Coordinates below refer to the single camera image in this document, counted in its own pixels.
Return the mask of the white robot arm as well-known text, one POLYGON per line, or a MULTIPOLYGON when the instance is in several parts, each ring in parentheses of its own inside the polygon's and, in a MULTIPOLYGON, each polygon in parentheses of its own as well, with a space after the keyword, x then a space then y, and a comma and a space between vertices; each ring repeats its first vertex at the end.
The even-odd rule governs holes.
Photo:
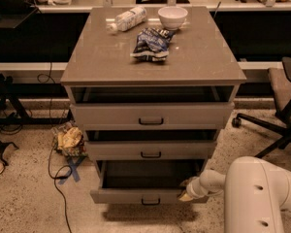
POLYGON ((263 159, 235 159, 226 174, 205 170, 183 183, 178 200, 224 196, 224 233, 284 233, 291 212, 291 172, 263 159))

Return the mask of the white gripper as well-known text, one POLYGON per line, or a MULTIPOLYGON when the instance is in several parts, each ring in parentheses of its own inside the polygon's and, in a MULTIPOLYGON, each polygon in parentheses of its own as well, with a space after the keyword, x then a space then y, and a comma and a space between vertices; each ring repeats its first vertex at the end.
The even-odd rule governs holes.
POLYGON ((191 177, 180 183, 181 187, 186 187, 179 197, 178 200, 181 202, 189 202, 193 199, 199 199, 205 196, 204 190, 201 187, 200 179, 197 177, 191 177))

